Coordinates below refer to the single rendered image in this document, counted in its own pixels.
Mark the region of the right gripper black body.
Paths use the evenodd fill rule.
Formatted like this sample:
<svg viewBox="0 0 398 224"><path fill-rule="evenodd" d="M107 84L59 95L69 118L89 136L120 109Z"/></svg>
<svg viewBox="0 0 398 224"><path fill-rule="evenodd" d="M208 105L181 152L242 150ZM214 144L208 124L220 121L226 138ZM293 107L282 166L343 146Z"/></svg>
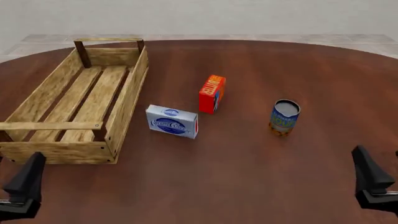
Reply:
<svg viewBox="0 0 398 224"><path fill-rule="evenodd" d="M374 195L366 190L361 190L355 194L359 206L370 210L398 210L397 195Z"/></svg>

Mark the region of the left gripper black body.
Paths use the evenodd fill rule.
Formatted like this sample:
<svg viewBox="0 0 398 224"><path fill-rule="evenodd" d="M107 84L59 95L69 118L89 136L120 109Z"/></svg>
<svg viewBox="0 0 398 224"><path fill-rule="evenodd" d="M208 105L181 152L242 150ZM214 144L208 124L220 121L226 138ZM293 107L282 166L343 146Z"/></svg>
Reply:
<svg viewBox="0 0 398 224"><path fill-rule="evenodd" d="M28 199L24 203L11 203L8 200L0 200L0 219L28 219L35 218L41 207L41 203Z"/></svg>

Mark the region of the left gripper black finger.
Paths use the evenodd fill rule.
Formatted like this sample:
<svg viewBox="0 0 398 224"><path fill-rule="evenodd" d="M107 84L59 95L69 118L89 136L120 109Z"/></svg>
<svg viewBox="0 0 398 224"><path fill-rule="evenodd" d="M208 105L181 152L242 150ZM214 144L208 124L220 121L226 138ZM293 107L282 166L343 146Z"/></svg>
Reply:
<svg viewBox="0 0 398 224"><path fill-rule="evenodd" d="M11 203L26 203L28 199L42 201L42 174L46 157L41 152L35 152L22 169L5 185L3 190L9 194Z"/></svg>

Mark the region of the wooden slat tray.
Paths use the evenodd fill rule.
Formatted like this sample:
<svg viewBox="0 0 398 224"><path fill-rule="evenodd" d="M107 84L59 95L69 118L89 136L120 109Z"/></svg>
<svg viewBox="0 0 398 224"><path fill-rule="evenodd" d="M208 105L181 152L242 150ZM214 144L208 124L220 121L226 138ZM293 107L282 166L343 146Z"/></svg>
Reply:
<svg viewBox="0 0 398 224"><path fill-rule="evenodd" d="M5 120L0 156L24 163L115 164L149 69L142 39L134 48L75 48Z"/></svg>

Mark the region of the white blue cream cheese box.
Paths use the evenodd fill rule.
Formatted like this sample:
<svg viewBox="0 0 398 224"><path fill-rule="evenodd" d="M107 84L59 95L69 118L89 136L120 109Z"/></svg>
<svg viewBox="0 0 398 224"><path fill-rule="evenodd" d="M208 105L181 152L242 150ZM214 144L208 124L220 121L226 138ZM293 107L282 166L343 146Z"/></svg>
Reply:
<svg viewBox="0 0 398 224"><path fill-rule="evenodd" d="M198 134L197 113L149 105L146 117L150 130L190 139L195 139Z"/></svg>

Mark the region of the blue soup can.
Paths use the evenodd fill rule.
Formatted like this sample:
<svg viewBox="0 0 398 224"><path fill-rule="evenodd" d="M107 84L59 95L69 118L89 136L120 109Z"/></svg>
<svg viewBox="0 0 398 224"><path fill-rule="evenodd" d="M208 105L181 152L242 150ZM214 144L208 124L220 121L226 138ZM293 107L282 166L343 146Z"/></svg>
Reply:
<svg viewBox="0 0 398 224"><path fill-rule="evenodd" d="M277 136L287 137L296 125L301 107L292 100L277 100L272 109L269 127Z"/></svg>

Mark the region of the red orange butter box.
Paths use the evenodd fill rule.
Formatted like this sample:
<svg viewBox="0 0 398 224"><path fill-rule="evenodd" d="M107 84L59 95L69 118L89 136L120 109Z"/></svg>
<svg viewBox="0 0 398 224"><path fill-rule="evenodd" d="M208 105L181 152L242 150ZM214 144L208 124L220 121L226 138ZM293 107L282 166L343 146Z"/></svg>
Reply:
<svg viewBox="0 0 398 224"><path fill-rule="evenodd" d="M199 91L199 111L213 114L223 98L226 78L211 75Z"/></svg>

